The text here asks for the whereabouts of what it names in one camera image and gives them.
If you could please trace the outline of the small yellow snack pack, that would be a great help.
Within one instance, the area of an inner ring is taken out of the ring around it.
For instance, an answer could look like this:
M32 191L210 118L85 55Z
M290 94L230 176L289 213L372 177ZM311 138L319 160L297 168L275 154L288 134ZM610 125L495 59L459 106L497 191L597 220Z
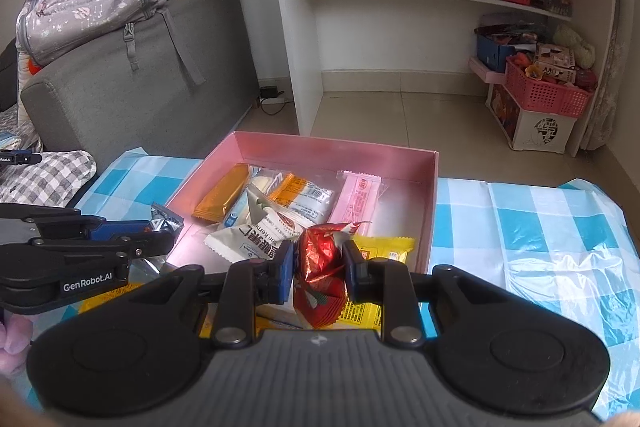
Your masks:
M332 329L381 328L384 268L390 262L405 265L416 247L412 237L348 236L336 233L344 261L346 303Z

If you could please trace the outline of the white nut snack pack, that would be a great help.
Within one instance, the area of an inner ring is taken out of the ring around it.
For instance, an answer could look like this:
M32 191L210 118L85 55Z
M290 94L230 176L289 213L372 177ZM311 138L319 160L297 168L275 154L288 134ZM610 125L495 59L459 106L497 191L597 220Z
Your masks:
M258 258L272 260L284 241L295 242L314 222L250 191L250 223L208 234L204 244L231 263Z

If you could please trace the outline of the red snack pack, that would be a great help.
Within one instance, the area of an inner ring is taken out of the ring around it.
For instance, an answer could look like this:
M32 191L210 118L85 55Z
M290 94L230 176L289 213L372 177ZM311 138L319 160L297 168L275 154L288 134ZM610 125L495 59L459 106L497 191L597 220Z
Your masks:
M311 329L379 329L380 307L354 305L345 285L342 245L362 222L323 223L303 231L297 241L293 307Z

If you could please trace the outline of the gold foil bar wrapper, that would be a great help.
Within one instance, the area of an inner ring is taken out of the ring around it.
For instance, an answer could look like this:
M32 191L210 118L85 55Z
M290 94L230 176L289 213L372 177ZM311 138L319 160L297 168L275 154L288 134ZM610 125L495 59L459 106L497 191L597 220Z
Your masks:
M208 222L221 222L250 177L246 164L234 165L195 206L192 216Z

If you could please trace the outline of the pink wafer bar wrapper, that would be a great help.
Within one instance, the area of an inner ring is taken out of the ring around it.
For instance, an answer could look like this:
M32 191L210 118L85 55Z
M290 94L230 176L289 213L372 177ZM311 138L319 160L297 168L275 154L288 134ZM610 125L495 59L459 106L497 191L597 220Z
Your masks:
M378 200L387 183L375 174L342 170L337 173L342 188L335 199L330 223L360 223L361 228L372 225Z

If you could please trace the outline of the orange clear snack packet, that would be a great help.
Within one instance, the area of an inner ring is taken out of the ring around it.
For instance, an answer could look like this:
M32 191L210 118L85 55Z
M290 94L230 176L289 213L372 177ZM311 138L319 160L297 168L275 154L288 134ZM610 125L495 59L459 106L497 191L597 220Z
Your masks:
M287 174L269 198L278 205L298 213L304 218L322 225L331 211L334 192L314 182Z

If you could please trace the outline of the clear blue candy packet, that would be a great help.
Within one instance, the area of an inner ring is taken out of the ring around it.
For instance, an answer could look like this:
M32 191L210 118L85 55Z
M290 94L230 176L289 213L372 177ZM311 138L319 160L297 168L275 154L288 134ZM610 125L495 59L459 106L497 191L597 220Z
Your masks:
M250 206L253 205L250 191L269 195L282 183L283 179L284 173L280 170L248 165L248 180L231 209L224 216L221 228L232 228L250 223Z

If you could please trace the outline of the silver truffle chocolate pack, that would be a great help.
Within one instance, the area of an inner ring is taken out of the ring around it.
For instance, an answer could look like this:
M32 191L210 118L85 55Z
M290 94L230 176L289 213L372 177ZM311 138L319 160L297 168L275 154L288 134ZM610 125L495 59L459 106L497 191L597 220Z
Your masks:
M184 227L183 217L169 208L153 202L151 205L151 230L153 232L170 233L178 237Z

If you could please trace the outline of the large yellow sandwich pack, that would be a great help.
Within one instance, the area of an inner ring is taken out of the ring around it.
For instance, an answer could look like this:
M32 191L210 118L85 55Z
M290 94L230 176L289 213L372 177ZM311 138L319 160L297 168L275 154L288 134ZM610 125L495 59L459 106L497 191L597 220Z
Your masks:
M104 303L109 303L110 301L122 295L126 295L130 293L130 291L134 291L140 286L142 286L142 283L128 283L127 285L115 288L112 291L107 291L106 293L85 299L81 303L78 313L86 313L92 309L96 309L99 306L103 306Z

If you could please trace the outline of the pink silver cardboard box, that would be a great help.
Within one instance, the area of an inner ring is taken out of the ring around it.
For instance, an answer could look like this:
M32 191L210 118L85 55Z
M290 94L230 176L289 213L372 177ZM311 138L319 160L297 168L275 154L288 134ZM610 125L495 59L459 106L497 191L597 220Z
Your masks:
M273 191L288 176L299 179L284 205L305 218L326 222L349 173L368 179L347 199L346 219L360 223L370 236L407 236L416 247L407 260L424 272L430 259L435 218L439 156L432 150L305 138L300 135L237 131L223 139L171 197L168 207L183 217L184 228L167 260L175 267L199 263L208 272L228 268L228 261L205 244L214 222L194 217L201 200L234 167L250 169L250 182Z

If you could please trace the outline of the power strip on floor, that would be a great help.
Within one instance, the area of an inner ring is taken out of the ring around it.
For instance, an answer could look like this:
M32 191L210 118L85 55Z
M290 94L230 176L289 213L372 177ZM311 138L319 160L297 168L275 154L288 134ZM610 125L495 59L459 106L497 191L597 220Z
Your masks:
M262 86L259 88L259 103L262 105L284 104L284 91L277 86Z

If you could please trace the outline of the white decorated storage box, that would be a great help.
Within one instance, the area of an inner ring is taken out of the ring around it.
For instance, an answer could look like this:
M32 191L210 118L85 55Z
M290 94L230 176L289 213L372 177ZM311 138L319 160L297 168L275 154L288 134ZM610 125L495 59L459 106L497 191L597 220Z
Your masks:
M522 109L502 84L489 86L486 106L512 150L565 153L576 118Z

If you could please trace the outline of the grey sofa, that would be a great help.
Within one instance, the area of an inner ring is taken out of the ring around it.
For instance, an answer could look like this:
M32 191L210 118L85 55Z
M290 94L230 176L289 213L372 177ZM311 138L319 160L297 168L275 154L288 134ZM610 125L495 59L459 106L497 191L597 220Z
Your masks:
M26 83L21 100L49 152L85 150L104 170L126 150L203 158L259 86L241 0L171 0L134 23L134 57L113 31Z

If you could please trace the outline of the blue storage bin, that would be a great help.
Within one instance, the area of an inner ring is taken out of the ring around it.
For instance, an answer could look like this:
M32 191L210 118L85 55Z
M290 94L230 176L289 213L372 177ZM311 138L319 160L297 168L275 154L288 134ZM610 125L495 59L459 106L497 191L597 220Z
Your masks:
M477 27L476 57L493 72L506 71L506 59L518 52L534 52L538 32L530 25L491 25Z

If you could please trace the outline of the pink plastic basket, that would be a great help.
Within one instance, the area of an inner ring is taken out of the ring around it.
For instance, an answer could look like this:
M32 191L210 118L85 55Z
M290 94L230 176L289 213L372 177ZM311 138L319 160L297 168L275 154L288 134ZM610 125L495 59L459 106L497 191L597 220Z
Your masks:
M582 117L592 98L582 89L527 77L513 56L506 59L506 90L522 109L570 118Z

